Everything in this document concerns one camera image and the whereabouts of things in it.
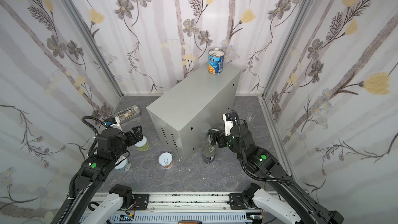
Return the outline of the blue soup can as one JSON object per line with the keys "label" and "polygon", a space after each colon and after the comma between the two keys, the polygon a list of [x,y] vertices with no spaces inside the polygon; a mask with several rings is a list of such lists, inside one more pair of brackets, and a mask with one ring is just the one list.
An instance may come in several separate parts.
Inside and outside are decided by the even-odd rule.
{"label": "blue soup can", "polygon": [[223,71],[225,52],[220,48],[211,49],[208,52],[208,71],[213,75],[218,75]]}

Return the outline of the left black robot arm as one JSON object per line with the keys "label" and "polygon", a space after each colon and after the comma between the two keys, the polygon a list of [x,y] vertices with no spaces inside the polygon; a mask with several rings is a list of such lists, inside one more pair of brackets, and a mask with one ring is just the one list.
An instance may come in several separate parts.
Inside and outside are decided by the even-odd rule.
{"label": "left black robot arm", "polygon": [[53,219],[53,224],[79,223],[110,172],[127,164],[128,156],[125,157],[124,154],[130,154],[128,148],[144,139],[142,126],[123,132],[116,127],[116,118],[101,121],[92,116],[84,116],[81,121],[93,130],[94,142],[88,158],[70,180],[68,195]]}

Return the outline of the dark navy food can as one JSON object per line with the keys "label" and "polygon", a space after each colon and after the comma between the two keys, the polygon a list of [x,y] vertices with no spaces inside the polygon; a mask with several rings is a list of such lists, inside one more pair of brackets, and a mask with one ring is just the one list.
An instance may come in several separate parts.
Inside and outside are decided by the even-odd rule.
{"label": "dark navy food can", "polygon": [[202,159],[205,164],[211,164],[215,158],[216,149],[212,145],[206,145],[202,149]]}

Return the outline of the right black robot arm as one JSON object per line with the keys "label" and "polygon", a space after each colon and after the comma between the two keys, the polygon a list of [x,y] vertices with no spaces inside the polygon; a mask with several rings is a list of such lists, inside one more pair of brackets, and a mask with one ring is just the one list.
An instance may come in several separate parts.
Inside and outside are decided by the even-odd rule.
{"label": "right black robot arm", "polygon": [[288,174],[278,159],[268,150],[256,145],[247,121],[236,111],[223,115],[224,129],[209,129],[212,145],[227,147],[236,154],[244,173],[255,181],[270,184],[281,196],[269,195],[261,186],[251,183],[242,192],[245,208],[260,208],[285,224],[341,224],[343,216],[328,210],[312,198]]}

